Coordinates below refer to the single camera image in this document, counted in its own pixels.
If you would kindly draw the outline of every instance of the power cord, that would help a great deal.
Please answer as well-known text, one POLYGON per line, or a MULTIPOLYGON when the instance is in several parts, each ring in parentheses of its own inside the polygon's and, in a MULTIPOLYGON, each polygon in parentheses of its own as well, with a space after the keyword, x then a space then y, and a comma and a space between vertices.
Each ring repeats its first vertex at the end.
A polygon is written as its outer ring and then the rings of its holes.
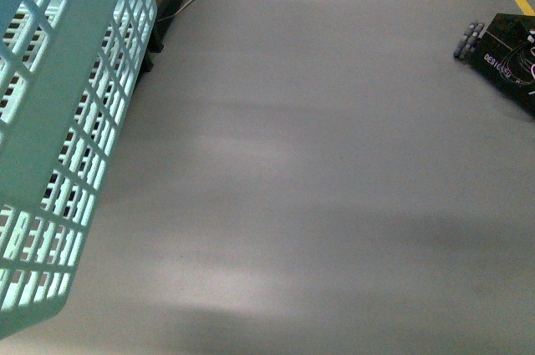
POLYGON ((166 19, 171 19, 171 18, 176 17, 178 14, 182 13, 186 8, 188 8, 195 1, 196 0, 188 0, 186 2, 186 4, 184 4, 182 7, 180 7, 175 13, 172 13, 171 15, 168 15, 168 16, 160 18, 160 19, 156 19, 156 22, 160 23, 162 21, 165 21, 166 19))

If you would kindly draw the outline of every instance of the gray floor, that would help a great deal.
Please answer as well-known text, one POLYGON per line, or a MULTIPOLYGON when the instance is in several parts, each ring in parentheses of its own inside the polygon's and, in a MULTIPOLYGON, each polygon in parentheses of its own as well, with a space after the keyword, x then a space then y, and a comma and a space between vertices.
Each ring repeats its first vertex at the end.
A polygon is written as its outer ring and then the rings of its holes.
POLYGON ((451 59, 513 0, 197 0, 74 290, 0 353, 535 353, 535 125, 451 59))

